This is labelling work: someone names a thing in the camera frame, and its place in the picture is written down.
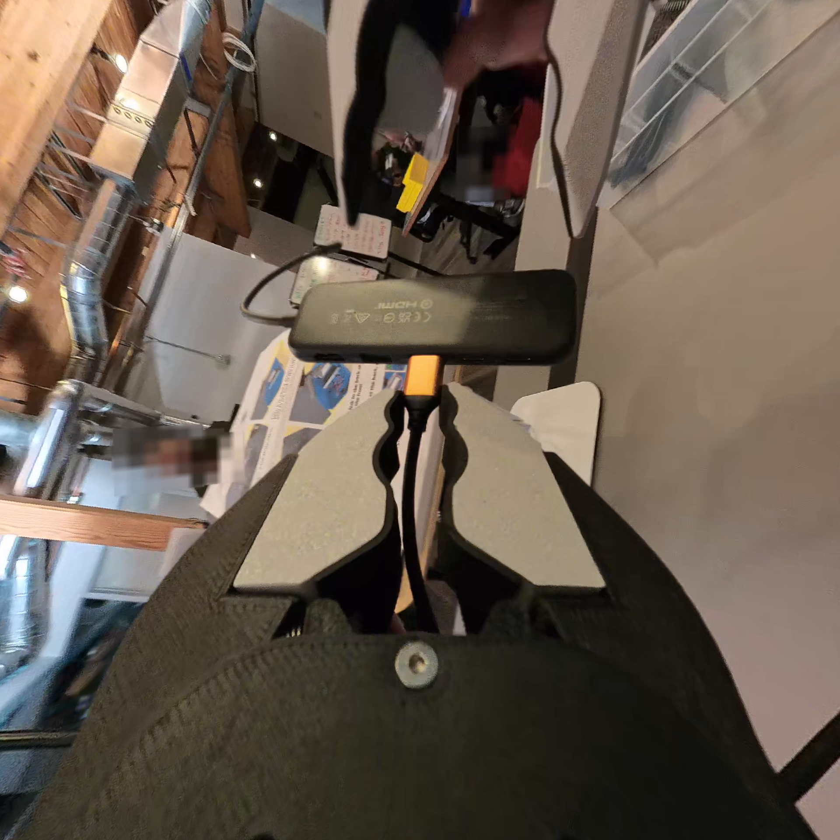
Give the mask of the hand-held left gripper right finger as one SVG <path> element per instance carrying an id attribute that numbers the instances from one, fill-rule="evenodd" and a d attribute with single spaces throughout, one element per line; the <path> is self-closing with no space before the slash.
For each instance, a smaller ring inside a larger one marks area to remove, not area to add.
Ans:
<path id="1" fill-rule="evenodd" d="M 504 578 L 549 592 L 605 581 L 540 443 L 464 385 L 442 394 L 444 520 L 457 545 Z"/>

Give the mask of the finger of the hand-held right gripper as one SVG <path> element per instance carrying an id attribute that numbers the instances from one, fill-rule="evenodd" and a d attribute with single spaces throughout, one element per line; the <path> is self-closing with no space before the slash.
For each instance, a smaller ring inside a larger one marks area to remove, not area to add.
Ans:
<path id="1" fill-rule="evenodd" d="M 339 205 L 356 225 L 375 136 L 408 134 L 442 153 L 454 113 L 442 60 L 454 36 L 452 1 L 326 3 L 333 162 Z"/>
<path id="2" fill-rule="evenodd" d="M 544 43 L 558 84 L 549 149 L 571 238 L 592 219 L 612 158 L 648 2 L 557 1 Z"/>

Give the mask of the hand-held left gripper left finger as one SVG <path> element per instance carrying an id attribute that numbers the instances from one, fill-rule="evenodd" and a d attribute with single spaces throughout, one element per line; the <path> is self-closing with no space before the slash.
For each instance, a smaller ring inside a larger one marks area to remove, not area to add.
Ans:
<path id="1" fill-rule="evenodd" d="M 246 594 L 394 605 L 398 392 L 380 392 L 304 445 L 235 578 Z"/>

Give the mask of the clear plastic storage bin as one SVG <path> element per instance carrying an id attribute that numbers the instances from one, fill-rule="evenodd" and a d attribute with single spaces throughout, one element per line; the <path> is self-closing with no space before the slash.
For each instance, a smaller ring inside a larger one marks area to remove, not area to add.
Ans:
<path id="1" fill-rule="evenodd" d="M 687 3 L 635 69 L 598 207 L 621 201 L 838 8 L 838 1 Z"/>

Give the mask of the slim dark grey hub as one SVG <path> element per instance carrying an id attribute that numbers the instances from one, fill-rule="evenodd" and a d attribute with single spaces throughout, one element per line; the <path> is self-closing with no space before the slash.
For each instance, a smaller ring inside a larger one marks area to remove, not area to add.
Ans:
<path id="1" fill-rule="evenodd" d="M 577 298 L 560 269 L 318 285 L 288 343 L 308 362 L 553 364 L 574 347 Z"/>

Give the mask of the person's right hand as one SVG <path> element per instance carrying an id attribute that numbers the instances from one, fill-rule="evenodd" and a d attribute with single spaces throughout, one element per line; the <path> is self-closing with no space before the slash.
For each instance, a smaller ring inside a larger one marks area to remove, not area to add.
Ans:
<path id="1" fill-rule="evenodd" d="M 477 2 L 444 52 L 444 86 L 463 90 L 484 70 L 546 64 L 553 6 L 552 1 Z"/>

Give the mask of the red bag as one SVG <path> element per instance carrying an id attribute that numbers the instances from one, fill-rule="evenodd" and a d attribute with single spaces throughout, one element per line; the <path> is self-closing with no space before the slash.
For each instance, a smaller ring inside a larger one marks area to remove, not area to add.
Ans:
<path id="1" fill-rule="evenodd" d="M 532 157 L 541 135 L 543 105 L 527 97 L 504 128 L 504 143 L 493 160 L 491 175 L 499 198 L 523 198 L 529 186 Z"/>

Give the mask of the yellow plastic bin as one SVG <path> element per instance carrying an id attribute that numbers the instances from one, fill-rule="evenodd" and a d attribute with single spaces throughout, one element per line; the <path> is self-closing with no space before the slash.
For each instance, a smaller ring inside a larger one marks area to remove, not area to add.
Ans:
<path id="1" fill-rule="evenodd" d="M 402 176 L 402 193 L 396 205 L 398 212 L 411 216 L 421 209 L 426 199 L 427 182 L 431 173 L 429 160 L 414 153 Z"/>

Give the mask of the printed instruction sheet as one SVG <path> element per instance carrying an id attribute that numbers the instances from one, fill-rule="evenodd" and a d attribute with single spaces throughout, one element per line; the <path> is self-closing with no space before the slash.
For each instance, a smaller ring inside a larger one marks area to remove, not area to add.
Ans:
<path id="1" fill-rule="evenodd" d="M 302 361 L 290 349 L 289 332 L 280 332 L 259 355 L 232 425 L 238 490 L 251 488 L 358 405 L 404 386 L 404 364 Z"/>

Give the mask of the small handwritten whiteboard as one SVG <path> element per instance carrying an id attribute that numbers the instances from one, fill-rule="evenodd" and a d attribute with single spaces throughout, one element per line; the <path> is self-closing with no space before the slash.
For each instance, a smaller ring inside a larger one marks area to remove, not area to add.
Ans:
<path id="1" fill-rule="evenodd" d="M 385 260 L 389 255 L 392 221 L 367 213 L 359 215 L 355 225 L 349 225 L 341 208 L 324 204 L 320 208 L 313 244 L 340 245 L 352 256 Z"/>

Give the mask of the silver ventilation duct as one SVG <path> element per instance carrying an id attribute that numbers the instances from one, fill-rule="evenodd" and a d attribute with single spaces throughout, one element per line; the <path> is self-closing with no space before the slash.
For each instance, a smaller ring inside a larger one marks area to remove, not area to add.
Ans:
<path id="1" fill-rule="evenodd" d="M 11 489 L 15 496 L 48 498 L 66 458 L 78 447 L 82 399 L 96 384 L 109 351 L 102 282 L 130 213 L 151 200 L 193 90 L 212 8 L 210 1 L 174 1 L 154 16 L 93 145 L 90 165 L 101 182 L 60 279 L 71 343 L 66 378 L 47 396 L 37 419 L 2 413 L 2 445 L 27 445 Z"/>

